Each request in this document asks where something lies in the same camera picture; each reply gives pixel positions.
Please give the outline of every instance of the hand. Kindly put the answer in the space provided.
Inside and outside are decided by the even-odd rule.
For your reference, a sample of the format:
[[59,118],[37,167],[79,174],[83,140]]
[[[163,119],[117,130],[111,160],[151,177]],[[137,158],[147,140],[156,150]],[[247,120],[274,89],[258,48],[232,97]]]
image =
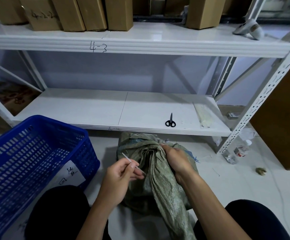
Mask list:
[[182,185],[183,176],[189,175],[195,170],[188,161],[186,153],[179,148],[171,148],[168,145],[160,144],[167,155],[167,161],[175,171],[176,181]]
[[129,181],[143,179],[143,173],[135,168],[139,163],[122,158],[107,168],[95,202],[114,209],[125,197]]

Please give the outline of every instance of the paper label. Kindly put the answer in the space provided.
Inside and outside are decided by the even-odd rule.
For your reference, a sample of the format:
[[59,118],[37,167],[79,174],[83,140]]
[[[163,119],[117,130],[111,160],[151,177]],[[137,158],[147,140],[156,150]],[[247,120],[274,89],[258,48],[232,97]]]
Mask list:
[[85,181],[84,176],[76,167],[76,165],[69,160],[53,177],[49,184],[41,191],[41,193],[34,199],[34,201],[24,210],[24,212],[17,218],[17,220],[9,227],[3,234],[2,240],[25,240],[25,227],[39,198],[49,189],[61,185],[78,186]]

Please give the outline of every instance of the shelf board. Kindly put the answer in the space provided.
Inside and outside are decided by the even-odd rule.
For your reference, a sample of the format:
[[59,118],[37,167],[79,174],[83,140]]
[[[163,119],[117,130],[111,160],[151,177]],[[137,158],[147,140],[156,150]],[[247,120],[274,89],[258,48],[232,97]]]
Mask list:
[[134,23],[128,32],[32,31],[27,25],[1,25],[0,49],[283,58],[290,43],[233,35],[235,28],[193,30],[168,23]]
[[[193,102],[203,104],[210,113],[210,128],[201,128]],[[165,126],[171,113],[174,128]],[[205,136],[231,133],[214,99],[204,95],[48,88],[14,121],[37,114],[84,129]]]

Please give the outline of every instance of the left hand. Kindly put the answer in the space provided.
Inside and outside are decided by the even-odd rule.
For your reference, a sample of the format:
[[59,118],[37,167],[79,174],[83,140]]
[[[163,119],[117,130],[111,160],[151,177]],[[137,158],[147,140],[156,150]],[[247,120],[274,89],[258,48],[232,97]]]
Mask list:
[[123,201],[129,181],[143,179],[143,173],[135,168],[139,163],[122,158],[107,168],[96,201],[111,210]]

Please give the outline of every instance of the black pants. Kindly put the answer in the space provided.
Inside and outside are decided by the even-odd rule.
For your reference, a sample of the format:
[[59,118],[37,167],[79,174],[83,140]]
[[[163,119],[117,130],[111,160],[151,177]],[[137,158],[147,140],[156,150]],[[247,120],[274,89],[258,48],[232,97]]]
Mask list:
[[[236,200],[225,209],[253,240],[290,240],[282,224],[264,205],[250,200]],[[75,240],[90,210],[83,191],[75,186],[59,186],[46,191],[35,205],[25,229],[26,240]],[[206,239],[197,221],[194,233]],[[108,221],[103,235],[108,234]]]

